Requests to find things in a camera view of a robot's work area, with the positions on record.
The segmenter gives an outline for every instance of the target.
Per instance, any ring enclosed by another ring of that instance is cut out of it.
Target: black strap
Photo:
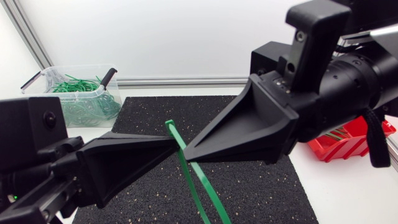
[[[368,124],[366,140],[372,165],[374,167],[389,167],[390,155],[380,119],[371,108],[366,108],[362,116]]]

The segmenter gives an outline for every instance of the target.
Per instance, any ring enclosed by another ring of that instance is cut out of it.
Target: green plastic strap
[[[180,159],[184,175],[187,178],[187,182],[188,182],[189,188],[191,190],[192,197],[199,209],[200,215],[205,223],[210,223],[210,221],[200,203],[200,199],[198,197],[198,194],[195,190],[195,186],[193,185],[193,182],[192,182],[192,178],[188,171],[187,162],[186,162],[183,152],[182,152],[186,148],[187,145],[185,144],[184,140],[181,138],[180,134],[178,133],[173,120],[168,120],[168,121],[166,121],[165,124],[166,124],[167,130],[169,131],[169,135],[172,136],[173,138],[175,138],[178,145],[180,146],[180,150],[178,150],[178,153],[177,153],[178,158]],[[223,223],[231,223],[231,220],[229,219],[228,214],[226,213],[226,210],[225,210],[223,204],[221,203],[220,199],[217,196],[217,193],[215,192],[214,188],[211,186],[210,181],[207,179],[205,173],[202,171],[199,164],[197,162],[191,162],[191,166],[192,166],[193,170],[195,171],[195,173],[197,174],[201,184],[204,186],[205,190],[207,191],[207,194],[209,195],[214,206],[216,207],[217,212],[220,215],[221,221]]]

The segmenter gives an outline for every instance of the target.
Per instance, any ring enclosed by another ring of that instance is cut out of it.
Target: metal extrusion bar
[[[398,144],[391,137],[386,138],[386,140],[390,152],[391,165],[398,172]]]
[[[18,0],[1,0],[1,4],[6,10],[10,20],[17,29],[27,48],[39,64],[41,69],[53,66],[53,63],[35,34],[32,25],[29,23],[25,12]]]
[[[202,88],[202,87],[244,87],[248,77],[225,78],[122,78],[118,79],[120,89],[128,88]]]

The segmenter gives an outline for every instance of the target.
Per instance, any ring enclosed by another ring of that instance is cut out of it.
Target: white wall
[[[247,76],[252,50],[291,43],[301,2],[21,0],[54,64],[114,63],[119,78]]]
[[[20,87],[40,71],[40,68],[2,5],[0,5],[0,40],[1,100],[21,95]]]

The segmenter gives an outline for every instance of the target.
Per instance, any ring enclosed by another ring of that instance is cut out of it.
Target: black handle
[[[40,75],[40,72],[37,72],[36,75],[34,75],[28,82],[26,82],[23,86],[21,86],[21,90],[25,90],[25,86],[28,84],[32,83],[36,78]]]
[[[389,167],[391,164],[390,154],[380,119],[370,108],[365,109],[362,116],[368,124],[366,141],[368,142],[372,165],[374,167]]]
[[[107,72],[107,74],[105,75],[105,77],[102,79],[101,81],[101,85],[104,86],[104,89],[106,90],[106,86],[108,85],[109,81],[111,81],[113,75],[118,72],[116,69],[111,68],[109,69],[109,71]]]

